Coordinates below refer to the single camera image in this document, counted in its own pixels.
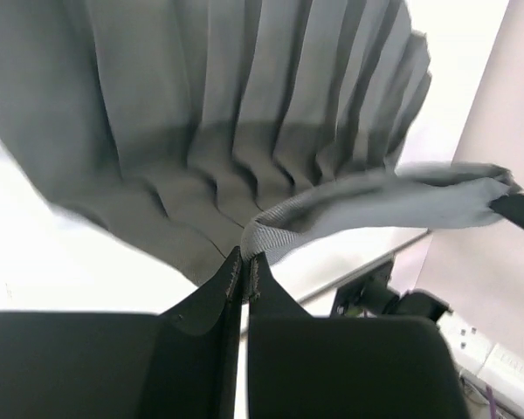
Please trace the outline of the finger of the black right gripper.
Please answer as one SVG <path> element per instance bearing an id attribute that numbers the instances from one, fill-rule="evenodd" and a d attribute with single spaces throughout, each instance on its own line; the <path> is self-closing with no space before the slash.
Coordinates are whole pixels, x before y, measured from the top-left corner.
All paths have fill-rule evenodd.
<path id="1" fill-rule="evenodd" d="M 524 230 L 524 193 L 502 196 L 491 201 L 491 210 Z"/>

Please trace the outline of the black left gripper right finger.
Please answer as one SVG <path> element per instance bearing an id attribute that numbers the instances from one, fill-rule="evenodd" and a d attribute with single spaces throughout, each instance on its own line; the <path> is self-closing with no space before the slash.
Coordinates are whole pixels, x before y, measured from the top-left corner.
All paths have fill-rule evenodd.
<path id="1" fill-rule="evenodd" d="M 309 314 L 251 261 L 251 418 L 467 418 L 450 351 L 429 319 Z"/>

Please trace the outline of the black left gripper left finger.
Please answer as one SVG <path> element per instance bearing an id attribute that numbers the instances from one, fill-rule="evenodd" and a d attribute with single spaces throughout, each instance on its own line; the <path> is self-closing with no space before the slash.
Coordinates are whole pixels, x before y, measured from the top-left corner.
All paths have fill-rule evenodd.
<path id="1" fill-rule="evenodd" d="M 242 259 L 165 313 L 0 312 L 0 418 L 230 418 Z"/>

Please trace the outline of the grey pleated skirt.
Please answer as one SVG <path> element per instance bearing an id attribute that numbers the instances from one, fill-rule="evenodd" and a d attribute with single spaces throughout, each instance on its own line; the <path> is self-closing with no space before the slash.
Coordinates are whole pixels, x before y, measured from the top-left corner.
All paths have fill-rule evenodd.
<path id="1" fill-rule="evenodd" d="M 395 168 L 429 62 L 402 1 L 0 1 L 0 140 L 202 284 L 342 230 L 495 222 L 507 169 Z"/>

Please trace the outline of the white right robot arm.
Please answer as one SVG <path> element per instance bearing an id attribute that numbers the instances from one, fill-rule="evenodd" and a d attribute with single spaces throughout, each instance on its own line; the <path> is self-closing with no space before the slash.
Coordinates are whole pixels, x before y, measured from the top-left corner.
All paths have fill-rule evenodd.
<path id="1" fill-rule="evenodd" d="M 524 230 L 524 193 L 503 196 L 489 203 L 493 212 Z M 418 316 L 434 322 L 452 313 L 447 303 L 424 291 L 399 294 L 388 287 L 394 258 L 387 257 L 375 267 L 355 275 L 335 294 L 330 316 L 368 317 L 383 315 Z"/>

